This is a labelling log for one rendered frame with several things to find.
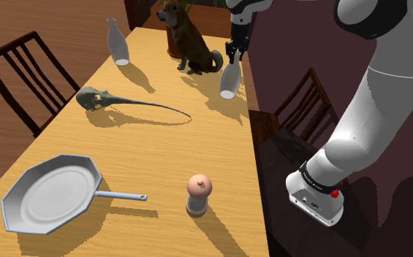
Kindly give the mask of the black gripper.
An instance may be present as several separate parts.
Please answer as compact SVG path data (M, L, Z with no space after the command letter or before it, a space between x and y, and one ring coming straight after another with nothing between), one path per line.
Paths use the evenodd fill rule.
M230 59L230 64L234 63L235 49L240 52L239 61L242 61L244 53L248 50L250 39L249 24L235 24L231 25L232 39L225 43L226 54Z

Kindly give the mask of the white bottle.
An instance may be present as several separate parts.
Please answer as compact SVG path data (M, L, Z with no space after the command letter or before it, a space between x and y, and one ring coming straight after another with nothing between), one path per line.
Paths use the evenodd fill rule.
M241 80L241 68L239 64L240 52L237 50L232 60L225 66L219 83L220 97L232 99L239 88Z
M108 18L107 45L117 66L129 64L129 50L124 35L119 31L115 18Z

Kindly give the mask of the brown dog figure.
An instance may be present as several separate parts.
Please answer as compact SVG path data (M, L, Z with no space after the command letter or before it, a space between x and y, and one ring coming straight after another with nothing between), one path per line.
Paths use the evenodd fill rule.
M174 43L181 54L178 70L184 70L188 65L188 74L218 72L223 66L221 53L208 49L201 33L178 0L162 1L163 7L156 15L170 27Z

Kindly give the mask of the dark wooden chair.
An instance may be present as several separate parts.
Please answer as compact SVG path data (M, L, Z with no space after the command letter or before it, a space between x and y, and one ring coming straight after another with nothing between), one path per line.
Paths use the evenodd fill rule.
M279 120L279 115L289 106L289 104L300 93L301 88L311 79L311 84L304 93L302 99L290 114L283 120ZM296 85L291 94L284 100L280 107L274 112L263 112L249 110L249 121L251 125L251 135L253 145L258 148L262 143L268 140L281 129L288 129L293 132L314 109L317 103L320 103L316 114L308 122L307 127L300 135L301 139L308 139L315 132L320 123L324 120L326 114L332 108L323 85L321 84L317 73L313 67L310 67L300 82Z
M34 137L38 137L49 123L63 110L70 99L65 98L55 85L48 79L39 67L35 58L27 48L26 43L34 40L42 52L62 77L69 83L74 91L78 92L80 86L74 81L67 70L61 65L49 47L44 43L36 31L31 31L0 47L0 57L4 58L16 74L24 81L31 92L41 101L50 112L51 116L39 126L34 119L23 109L19 102L10 93L8 87L0 78L0 94L18 117L30 129Z

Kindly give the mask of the wooden dining table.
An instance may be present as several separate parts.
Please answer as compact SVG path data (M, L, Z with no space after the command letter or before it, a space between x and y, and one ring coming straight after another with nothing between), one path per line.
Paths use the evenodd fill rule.
M136 28L127 44L130 65L106 60L88 85L190 118L141 104L89 112L72 101L0 179L0 201L26 169L60 154L92 158L102 190L148 200L97 197L48 235L6 231L0 207L0 257L268 257L245 91L225 100L218 74L179 72L163 31ZM196 174L213 186L199 218L186 211Z

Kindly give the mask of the grey long-beaked bird skull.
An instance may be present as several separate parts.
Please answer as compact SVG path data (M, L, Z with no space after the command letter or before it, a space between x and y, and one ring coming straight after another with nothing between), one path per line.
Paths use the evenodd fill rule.
M174 109L172 107L167 107L161 104L149 103L144 101L125 99L122 97L114 96L110 94L108 91L99 91L89 86L84 86L77 92L76 100L82 108L91 111L95 111L103 107L108 107L112 104L141 104L155 107L163 107L169 110L182 113L190 118L190 115L188 115L187 113Z

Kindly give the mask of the pink pepper mill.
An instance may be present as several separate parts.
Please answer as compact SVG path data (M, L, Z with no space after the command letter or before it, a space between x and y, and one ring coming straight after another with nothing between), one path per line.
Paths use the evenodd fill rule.
M203 174L196 174L189 179L186 188L189 193L186 200L187 213L193 218L203 216L213 188L211 180Z

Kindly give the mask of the dark robot stand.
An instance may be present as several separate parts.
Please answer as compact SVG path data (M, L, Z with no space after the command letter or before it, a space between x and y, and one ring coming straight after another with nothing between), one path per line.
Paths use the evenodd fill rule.
M360 257L371 232L352 187L342 185L344 214L328 228L289 201L288 174L317 150L283 128L255 151L270 257Z

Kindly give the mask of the grey octagonal frying pan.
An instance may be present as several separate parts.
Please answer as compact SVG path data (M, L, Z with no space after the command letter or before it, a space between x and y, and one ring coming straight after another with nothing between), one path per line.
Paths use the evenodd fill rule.
M27 169L1 200L5 230L46 235L84 213L93 198L146 201L144 194L100 191L102 175L88 156L61 154Z

